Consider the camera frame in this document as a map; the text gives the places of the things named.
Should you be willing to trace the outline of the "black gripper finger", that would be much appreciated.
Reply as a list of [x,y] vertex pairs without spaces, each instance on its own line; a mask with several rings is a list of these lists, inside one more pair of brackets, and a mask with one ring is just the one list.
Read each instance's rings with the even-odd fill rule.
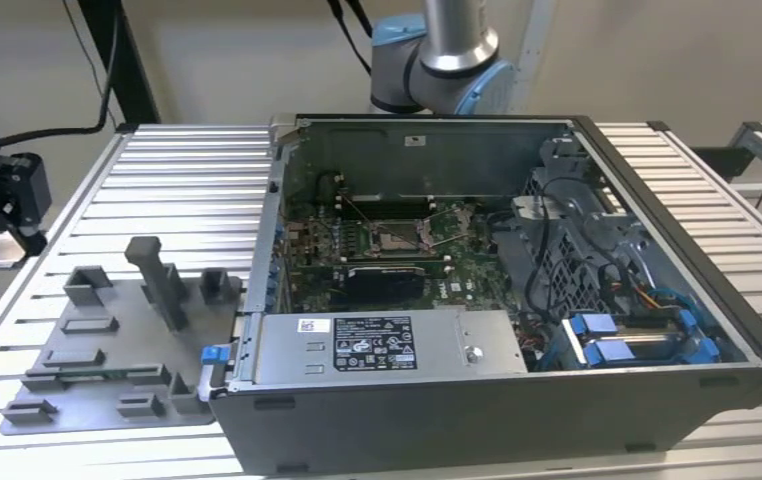
[[27,257],[39,256],[47,240],[41,229],[41,220],[38,218],[23,218],[14,222],[12,238],[22,247]]

